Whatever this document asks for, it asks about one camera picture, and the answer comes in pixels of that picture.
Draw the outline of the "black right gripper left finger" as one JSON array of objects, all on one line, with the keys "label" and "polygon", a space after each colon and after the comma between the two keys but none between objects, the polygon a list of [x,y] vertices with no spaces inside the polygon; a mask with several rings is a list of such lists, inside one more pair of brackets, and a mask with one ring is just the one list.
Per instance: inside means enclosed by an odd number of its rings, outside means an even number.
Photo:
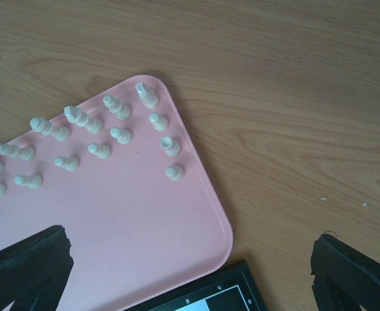
[{"label": "black right gripper left finger", "polygon": [[62,225],[0,251],[0,310],[56,310],[74,265]]}]

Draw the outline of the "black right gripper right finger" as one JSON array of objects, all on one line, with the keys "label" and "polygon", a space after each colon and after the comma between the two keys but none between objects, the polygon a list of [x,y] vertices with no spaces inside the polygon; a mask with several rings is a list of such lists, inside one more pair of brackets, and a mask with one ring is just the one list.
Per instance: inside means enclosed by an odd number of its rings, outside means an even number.
[{"label": "black right gripper right finger", "polygon": [[319,310],[380,310],[380,263],[324,233],[310,264]]}]

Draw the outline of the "white rook chess piece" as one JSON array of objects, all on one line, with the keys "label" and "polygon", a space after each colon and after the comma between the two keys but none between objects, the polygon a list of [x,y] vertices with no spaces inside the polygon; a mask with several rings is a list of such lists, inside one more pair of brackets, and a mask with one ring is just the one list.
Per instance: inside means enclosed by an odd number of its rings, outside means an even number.
[{"label": "white rook chess piece", "polygon": [[161,137],[160,146],[168,156],[176,156],[181,151],[179,143],[169,135]]}]

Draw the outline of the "white pawn tray edge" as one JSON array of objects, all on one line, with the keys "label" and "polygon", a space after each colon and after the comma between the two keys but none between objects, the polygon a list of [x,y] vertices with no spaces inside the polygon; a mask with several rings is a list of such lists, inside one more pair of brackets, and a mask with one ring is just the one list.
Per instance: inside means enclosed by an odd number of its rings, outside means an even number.
[{"label": "white pawn tray edge", "polygon": [[165,170],[165,174],[171,180],[178,181],[183,178],[184,170],[179,165],[172,165]]}]

